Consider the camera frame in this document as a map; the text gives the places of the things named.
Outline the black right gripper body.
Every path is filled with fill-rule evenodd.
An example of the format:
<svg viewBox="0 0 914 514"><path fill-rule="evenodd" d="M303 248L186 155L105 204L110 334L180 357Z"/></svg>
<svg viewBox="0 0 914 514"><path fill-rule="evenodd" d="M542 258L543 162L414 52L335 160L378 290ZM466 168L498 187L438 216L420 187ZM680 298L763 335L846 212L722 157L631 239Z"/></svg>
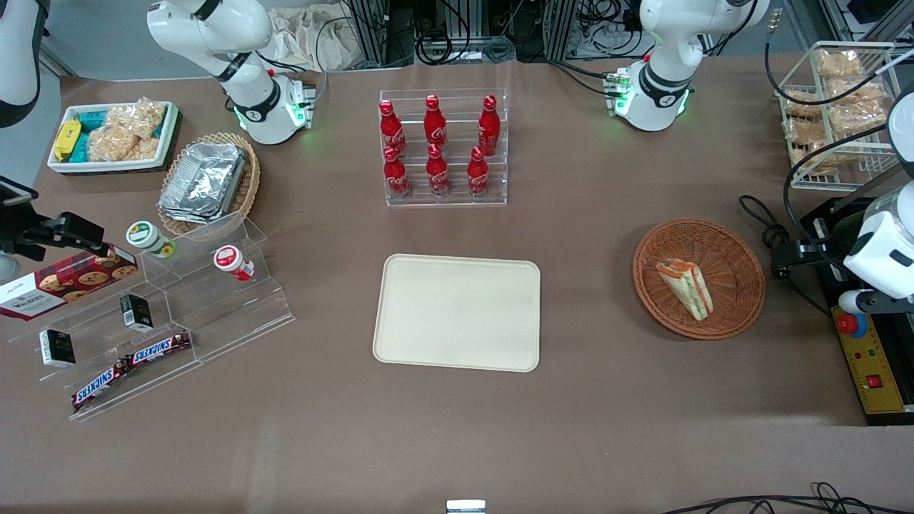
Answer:
<svg viewBox="0 0 914 514"><path fill-rule="evenodd" d="M65 214L46 217L38 213L3 213L1 215L2 251L41 261L46 248L63 248L56 228Z"/></svg>

